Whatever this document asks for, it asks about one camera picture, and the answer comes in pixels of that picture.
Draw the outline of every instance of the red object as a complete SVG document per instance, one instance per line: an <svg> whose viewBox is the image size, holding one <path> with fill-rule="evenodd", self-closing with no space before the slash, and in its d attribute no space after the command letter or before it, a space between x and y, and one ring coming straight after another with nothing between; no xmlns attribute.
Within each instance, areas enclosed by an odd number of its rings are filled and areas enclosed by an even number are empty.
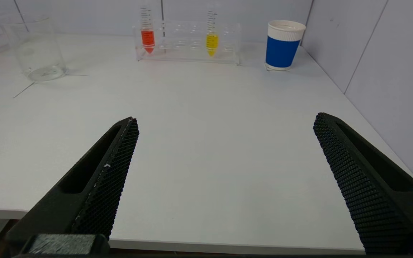
<svg viewBox="0 0 413 258"><path fill-rule="evenodd" d="M141 31L141 39L143 41L143 46L146 51L151 54L154 50L154 31L152 30L142 30Z"/></svg>

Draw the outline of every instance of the textured gripper pad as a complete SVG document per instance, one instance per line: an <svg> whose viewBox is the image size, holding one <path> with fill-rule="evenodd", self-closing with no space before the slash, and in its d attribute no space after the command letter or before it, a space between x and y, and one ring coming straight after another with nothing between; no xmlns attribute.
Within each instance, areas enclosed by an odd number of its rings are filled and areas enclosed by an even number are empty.
<svg viewBox="0 0 413 258"><path fill-rule="evenodd" d="M313 130L366 253L413 253L413 178L341 119L319 113Z"/></svg>
<svg viewBox="0 0 413 258"><path fill-rule="evenodd" d="M76 217L72 233L103 234L109 239L138 135L136 119L129 120L119 144Z"/></svg>

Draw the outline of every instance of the centrifuge tube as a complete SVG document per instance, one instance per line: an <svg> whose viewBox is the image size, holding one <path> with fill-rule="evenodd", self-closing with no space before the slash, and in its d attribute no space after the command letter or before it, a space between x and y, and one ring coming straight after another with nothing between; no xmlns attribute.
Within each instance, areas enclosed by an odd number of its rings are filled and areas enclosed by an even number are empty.
<svg viewBox="0 0 413 258"><path fill-rule="evenodd" d="M141 39L143 47L150 54L154 50L154 30L152 28L152 10L148 0L143 0L139 6L141 15Z"/></svg>
<svg viewBox="0 0 413 258"><path fill-rule="evenodd" d="M206 29L207 35L206 35L206 49L208 50L208 54L210 57L214 56L216 53L216 50L218 48L218 42L219 42L219 36L216 33L216 16L218 15L216 13L216 2L213 3L208 3L208 11L206 13L207 15L207 20L206 20Z"/></svg>

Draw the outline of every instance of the test tube rack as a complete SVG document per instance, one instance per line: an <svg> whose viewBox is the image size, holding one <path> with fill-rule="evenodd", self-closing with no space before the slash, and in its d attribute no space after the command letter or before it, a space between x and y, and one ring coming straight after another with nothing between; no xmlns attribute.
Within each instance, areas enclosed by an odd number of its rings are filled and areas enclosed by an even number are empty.
<svg viewBox="0 0 413 258"><path fill-rule="evenodd" d="M218 23L219 45L210 57L205 45L207 23L196 21L153 21L155 45L143 46L141 28L133 27L136 59L240 64L240 24Z"/></svg>

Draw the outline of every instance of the paper cup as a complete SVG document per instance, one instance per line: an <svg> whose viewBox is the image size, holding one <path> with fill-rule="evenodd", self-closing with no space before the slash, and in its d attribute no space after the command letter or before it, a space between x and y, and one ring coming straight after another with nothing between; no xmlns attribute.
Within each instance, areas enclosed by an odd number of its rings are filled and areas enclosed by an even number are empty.
<svg viewBox="0 0 413 258"><path fill-rule="evenodd" d="M269 22L265 62L272 70L291 68L295 52L305 31L305 25L295 21Z"/></svg>

